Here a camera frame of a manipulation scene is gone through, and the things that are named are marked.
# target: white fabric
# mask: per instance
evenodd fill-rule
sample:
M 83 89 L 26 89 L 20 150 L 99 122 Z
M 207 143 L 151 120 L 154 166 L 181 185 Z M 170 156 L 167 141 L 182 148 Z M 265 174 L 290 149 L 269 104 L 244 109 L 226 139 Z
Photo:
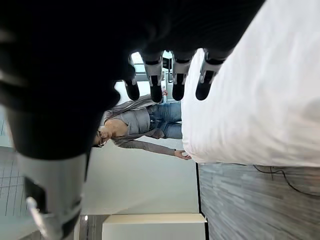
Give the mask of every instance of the white fabric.
M 204 101 L 197 52 L 182 102 L 197 162 L 320 167 L 319 13 L 319 0 L 267 0 Z

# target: cable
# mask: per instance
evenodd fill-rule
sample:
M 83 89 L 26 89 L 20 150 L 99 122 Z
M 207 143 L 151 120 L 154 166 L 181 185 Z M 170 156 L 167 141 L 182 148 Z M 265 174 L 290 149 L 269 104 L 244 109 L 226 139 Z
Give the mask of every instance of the cable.
M 289 182 L 289 180 L 287 179 L 286 173 L 285 173 L 283 170 L 281 170 L 281 169 L 280 169 L 280 170 L 276 170 L 276 171 L 271 171 L 271 167 L 270 167 L 270 172 L 267 172 L 267 171 L 262 171 L 262 170 L 258 169 L 258 168 L 256 167 L 256 165 L 253 165 L 253 166 L 254 166 L 254 168 L 255 168 L 256 170 L 258 170 L 260 173 L 263 173 L 263 174 L 271 174 L 271 175 L 272 175 L 272 174 L 282 173 L 282 175 L 283 175 L 286 183 L 289 185 L 289 187 L 291 187 L 291 188 L 292 188 L 293 190 L 295 190 L 296 192 L 301 193 L 301 194 L 304 194 L 304 195 L 307 195 L 307 196 L 309 196 L 309 197 L 320 198 L 320 195 L 312 194 L 312 193 L 308 193 L 308 192 L 304 192 L 304 191 L 301 191 L 301 190 L 297 189 L 296 187 L 294 187 L 294 186 Z

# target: gray floor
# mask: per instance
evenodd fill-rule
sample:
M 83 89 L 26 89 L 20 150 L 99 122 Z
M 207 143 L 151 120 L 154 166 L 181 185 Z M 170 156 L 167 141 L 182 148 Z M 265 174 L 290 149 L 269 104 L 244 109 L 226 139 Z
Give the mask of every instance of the gray floor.
M 292 185 L 320 195 L 320 168 L 282 169 Z M 263 174 L 253 166 L 207 164 L 199 165 L 199 184 L 211 240 L 320 239 L 320 198 L 294 191 L 282 174 Z

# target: robotic finger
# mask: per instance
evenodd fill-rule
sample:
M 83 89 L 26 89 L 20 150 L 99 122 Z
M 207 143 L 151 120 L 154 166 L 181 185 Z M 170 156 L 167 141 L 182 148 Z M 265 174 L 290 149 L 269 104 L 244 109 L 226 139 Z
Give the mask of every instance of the robotic finger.
M 144 63 L 145 73 L 150 84 L 151 98 L 155 103 L 159 103 L 162 100 L 161 81 L 163 79 L 163 53 L 163 51 L 152 54 L 145 52 L 140 53 Z

